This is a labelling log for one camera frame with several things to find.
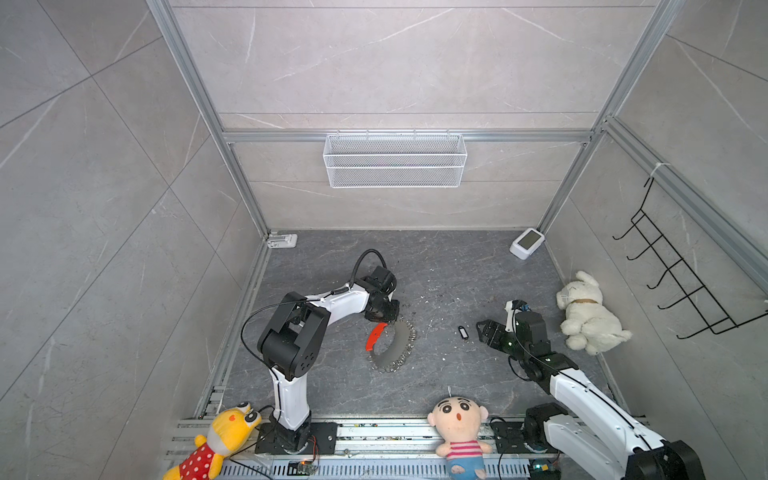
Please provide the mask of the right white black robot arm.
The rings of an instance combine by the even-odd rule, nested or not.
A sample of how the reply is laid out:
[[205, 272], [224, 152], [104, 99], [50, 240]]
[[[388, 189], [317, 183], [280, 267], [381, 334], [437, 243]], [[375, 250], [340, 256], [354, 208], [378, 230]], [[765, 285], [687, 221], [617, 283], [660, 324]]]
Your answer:
[[555, 449], [595, 479], [703, 479], [702, 463], [685, 442], [669, 441], [588, 379], [575, 362], [554, 351], [542, 316], [514, 309], [501, 324], [476, 324], [478, 339], [516, 362], [526, 378], [554, 400], [526, 411], [526, 446]]

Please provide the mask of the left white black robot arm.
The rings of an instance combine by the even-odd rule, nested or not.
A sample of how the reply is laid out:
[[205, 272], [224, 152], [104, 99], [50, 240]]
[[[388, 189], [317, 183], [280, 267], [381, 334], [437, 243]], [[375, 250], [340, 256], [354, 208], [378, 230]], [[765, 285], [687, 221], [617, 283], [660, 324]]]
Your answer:
[[328, 326], [357, 314], [372, 322], [395, 321], [399, 315], [399, 302], [393, 298], [396, 287], [395, 275], [378, 266], [371, 274], [329, 292], [309, 296], [290, 292], [276, 307], [257, 350], [272, 377], [275, 404], [271, 422], [283, 450], [298, 453], [309, 441], [307, 375]]

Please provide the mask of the red-handled metal key ring holder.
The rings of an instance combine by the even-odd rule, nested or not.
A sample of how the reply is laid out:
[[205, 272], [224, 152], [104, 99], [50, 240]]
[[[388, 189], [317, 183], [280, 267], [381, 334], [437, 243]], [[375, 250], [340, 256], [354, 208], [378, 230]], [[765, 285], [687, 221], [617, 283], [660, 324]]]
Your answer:
[[416, 336], [413, 324], [405, 320], [376, 325], [365, 345], [373, 368], [386, 373], [398, 370], [410, 356]]

